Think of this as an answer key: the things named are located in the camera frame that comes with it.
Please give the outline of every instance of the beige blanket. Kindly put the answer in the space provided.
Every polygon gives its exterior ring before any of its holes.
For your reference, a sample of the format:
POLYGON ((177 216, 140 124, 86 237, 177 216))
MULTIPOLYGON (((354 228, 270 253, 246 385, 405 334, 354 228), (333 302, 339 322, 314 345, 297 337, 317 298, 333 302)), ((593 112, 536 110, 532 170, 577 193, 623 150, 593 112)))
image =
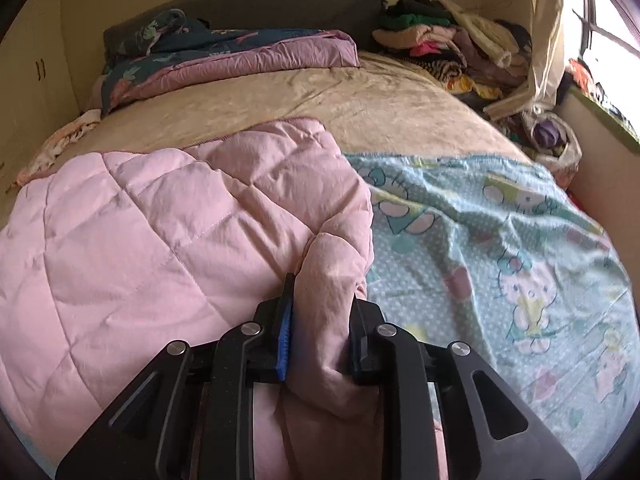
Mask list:
MULTIPOLYGON (((83 153, 183 148, 253 124, 292 117, 322 121, 343 153, 497 153, 528 161, 426 71, 365 52, 360 53, 360 60, 360 69, 250 75, 134 103, 105 117, 70 146, 53 169, 83 153)), ((16 194, 12 190, 0 198, 0 226, 6 223, 16 194)))

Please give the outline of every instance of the pink blanket underside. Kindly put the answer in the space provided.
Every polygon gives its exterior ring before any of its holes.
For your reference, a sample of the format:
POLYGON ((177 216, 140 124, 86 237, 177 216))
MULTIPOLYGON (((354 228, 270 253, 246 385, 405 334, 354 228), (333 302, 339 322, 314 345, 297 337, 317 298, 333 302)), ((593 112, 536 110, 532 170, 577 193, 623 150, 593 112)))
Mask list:
POLYGON ((255 391, 257 479, 380 478, 378 391, 341 373, 371 220, 316 120, 78 156, 25 186, 0 232, 0 403, 57 463, 169 341, 220 338, 296 272, 286 386, 255 391))
POLYGON ((149 99, 186 86, 243 75, 299 68, 358 66, 358 52, 351 37, 340 30, 328 30, 316 36, 290 38, 270 46, 194 59, 165 68, 121 96, 112 95, 110 107, 149 99))

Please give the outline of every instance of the metal screw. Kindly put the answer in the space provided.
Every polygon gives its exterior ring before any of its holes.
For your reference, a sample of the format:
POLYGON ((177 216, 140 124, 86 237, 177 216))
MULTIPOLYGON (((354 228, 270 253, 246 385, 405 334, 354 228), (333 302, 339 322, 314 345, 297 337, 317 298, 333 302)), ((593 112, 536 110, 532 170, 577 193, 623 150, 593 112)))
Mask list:
POLYGON ((187 345, 185 345, 184 341, 171 341, 166 346, 166 351, 171 355, 180 355, 184 354, 184 351, 187 349, 187 345))
POLYGON ((262 327, 253 321, 245 323, 240 329, 244 335, 256 335, 260 333, 260 330, 262 330, 262 327))
POLYGON ((469 353, 471 352, 471 348, 469 348, 468 344, 463 343, 462 341, 456 341, 455 343, 453 343, 453 345, 451 345, 451 351, 455 355, 464 357, 465 355, 469 355, 469 353))
POLYGON ((378 330, 378 333, 384 337, 393 337, 398 333, 398 329, 393 325, 389 325, 389 323, 379 325, 376 330, 378 330))

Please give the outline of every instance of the light blue blanket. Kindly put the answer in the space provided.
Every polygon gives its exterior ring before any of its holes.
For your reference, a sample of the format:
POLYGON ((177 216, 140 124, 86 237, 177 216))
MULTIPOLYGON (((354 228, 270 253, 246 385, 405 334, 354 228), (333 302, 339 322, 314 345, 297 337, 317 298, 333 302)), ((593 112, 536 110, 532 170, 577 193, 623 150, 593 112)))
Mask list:
POLYGON ((586 477, 640 400, 630 281, 602 228, 539 165, 348 156, 369 183, 369 301, 418 339, 468 342, 586 477))

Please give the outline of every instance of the green windowsill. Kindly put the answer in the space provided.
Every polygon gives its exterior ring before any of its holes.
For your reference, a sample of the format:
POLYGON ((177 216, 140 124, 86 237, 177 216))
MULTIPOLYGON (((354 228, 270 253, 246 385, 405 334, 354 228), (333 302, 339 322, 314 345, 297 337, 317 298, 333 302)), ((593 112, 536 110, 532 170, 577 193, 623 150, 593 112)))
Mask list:
POLYGON ((602 108, 596 101, 593 101, 586 96, 579 88, 572 86, 569 88, 571 92, 596 118, 600 121, 610 133, 616 137, 617 140, 633 154, 640 155, 640 139, 632 132, 627 130, 620 121, 613 115, 609 114, 604 108, 602 108))

